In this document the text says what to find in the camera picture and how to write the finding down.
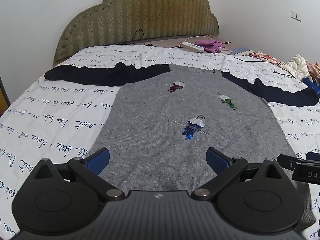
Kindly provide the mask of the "grey and navy knit sweater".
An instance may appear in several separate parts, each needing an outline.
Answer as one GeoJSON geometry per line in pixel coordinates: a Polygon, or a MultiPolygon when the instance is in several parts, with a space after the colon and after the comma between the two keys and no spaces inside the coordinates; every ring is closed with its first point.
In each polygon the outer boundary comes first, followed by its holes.
{"type": "Polygon", "coordinates": [[[280,154],[294,156],[276,117],[259,90],[293,98],[279,88],[229,73],[177,65],[137,69],[58,66],[50,81],[119,87],[91,152],[103,147],[110,163],[100,176],[124,192],[193,191],[213,178],[206,152],[252,163],[280,154]]]}

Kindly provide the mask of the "cream and pink clothes pile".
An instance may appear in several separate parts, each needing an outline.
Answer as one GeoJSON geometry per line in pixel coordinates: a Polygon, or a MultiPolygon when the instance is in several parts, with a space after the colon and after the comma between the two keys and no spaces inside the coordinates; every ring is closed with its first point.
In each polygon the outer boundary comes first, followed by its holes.
{"type": "Polygon", "coordinates": [[[319,79],[319,62],[308,63],[304,57],[296,54],[286,65],[290,73],[300,81],[302,81],[304,77],[310,81],[319,79]]]}

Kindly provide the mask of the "colourful floral fabric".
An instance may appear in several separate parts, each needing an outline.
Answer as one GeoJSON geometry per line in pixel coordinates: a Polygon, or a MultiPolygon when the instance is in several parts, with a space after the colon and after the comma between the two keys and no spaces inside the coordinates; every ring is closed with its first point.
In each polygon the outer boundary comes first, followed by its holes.
{"type": "Polygon", "coordinates": [[[265,61],[265,62],[268,62],[268,63],[271,63],[271,64],[275,64],[275,65],[277,65],[279,67],[285,65],[285,63],[283,61],[280,61],[280,60],[278,60],[278,59],[276,59],[276,58],[274,58],[274,57],[272,57],[272,56],[270,56],[268,54],[265,54],[265,53],[261,52],[261,51],[254,51],[254,52],[249,53],[247,55],[251,56],[253,58],[259,59],[261,61],[265,61]]]}

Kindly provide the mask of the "purple crumpled cloth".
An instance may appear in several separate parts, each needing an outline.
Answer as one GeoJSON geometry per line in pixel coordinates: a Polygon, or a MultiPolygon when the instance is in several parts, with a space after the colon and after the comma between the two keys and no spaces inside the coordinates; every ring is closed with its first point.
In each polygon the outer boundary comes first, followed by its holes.
{"type": "Polygon", "coordinates": [[[220,53],[225,50],[225,45],[219,40],[197,40],[197,46],[203,47],[204,51],[208,53],[220,53]]]}

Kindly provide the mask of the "white power strip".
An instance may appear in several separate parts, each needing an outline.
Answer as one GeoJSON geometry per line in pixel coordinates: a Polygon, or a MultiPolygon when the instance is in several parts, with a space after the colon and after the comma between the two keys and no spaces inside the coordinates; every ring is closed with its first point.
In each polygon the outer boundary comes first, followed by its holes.
{"type": "Polygon", "coordinates": [[[184,49],[187,49],[189,51],[195,52],[195,53],[204,53],[205,52],[205,49],[203,47],[195,45],[195,44],[187,42],[187,41],[181,42],[181,47],[184,49]]]}

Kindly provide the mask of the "olive green padded headboard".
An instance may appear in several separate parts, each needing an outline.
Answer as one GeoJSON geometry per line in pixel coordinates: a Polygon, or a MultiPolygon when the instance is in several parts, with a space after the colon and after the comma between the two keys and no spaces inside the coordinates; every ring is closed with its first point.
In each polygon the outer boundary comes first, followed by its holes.
{"type": "Polygon", "coordinates": [[[65,27],[53,65],[93,46],[219,33],[208,0],[103,0],[77,14],[65,27]]]}

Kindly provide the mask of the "white wall switch right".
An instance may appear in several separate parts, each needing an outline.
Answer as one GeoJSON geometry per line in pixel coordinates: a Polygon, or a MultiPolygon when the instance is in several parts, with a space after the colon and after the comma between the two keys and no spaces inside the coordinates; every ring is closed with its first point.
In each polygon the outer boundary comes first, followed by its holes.
{"type": "Polygon", "coordinates": [[[291,16],[291,18],[294,19],[294,20],[297,20],[297,21],[299,21],[299,22],[302,21],[302,16],[301,16],[301,14],[298,14],[298,13],[292,11],[291,14],[290,14],[290,16],[291,16]]]}

